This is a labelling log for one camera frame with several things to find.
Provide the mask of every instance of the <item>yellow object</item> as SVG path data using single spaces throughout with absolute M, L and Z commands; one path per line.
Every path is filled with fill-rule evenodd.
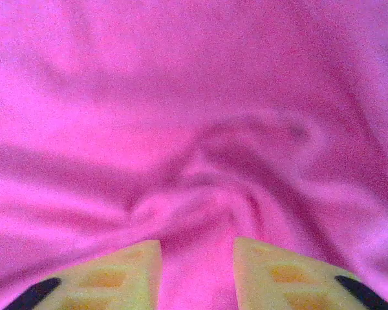
M 34 310 L 154 310 L 161 275 L 158 241 L 144 241 L 49 278 L 61 285 Z
M 268 243 L 236 238 L 234 278 L 239 310 L 365 310 L 334 280 L 352 273 Z

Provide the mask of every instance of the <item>pink blanket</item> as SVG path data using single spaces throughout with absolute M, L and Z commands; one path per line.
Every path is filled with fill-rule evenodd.
M 388 301 L 388 0 L 0 1 L 0 309 L 159 239 L 159 310 L 236 310 L 235 236 Z

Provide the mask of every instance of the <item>black curved part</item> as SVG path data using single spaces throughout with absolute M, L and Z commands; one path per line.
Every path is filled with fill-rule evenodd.
M 365 284 L 346 276 L 336 276 L 335 280 L 355 296 L 366 308 L 370 310 L 388 310 L 388 303 Z
M 50 278 L 30 286 L 22 295 L 17 297 L 4 310 L 33 310 L 61 283 L 59 278 Z

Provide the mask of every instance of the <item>pink fabric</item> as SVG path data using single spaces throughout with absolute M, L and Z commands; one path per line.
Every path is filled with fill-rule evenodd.
M 388 300 L 388 1 L 0 1 L 0 309 L 146 239 L 236 309 L 235 236 Z

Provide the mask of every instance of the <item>fleece blanket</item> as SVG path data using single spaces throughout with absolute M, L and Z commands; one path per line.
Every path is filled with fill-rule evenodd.
M 0 1 L 0 309 L 158 239 L 159 310 L 236 310 L 236 236 L 388 301 L 388 0 Z

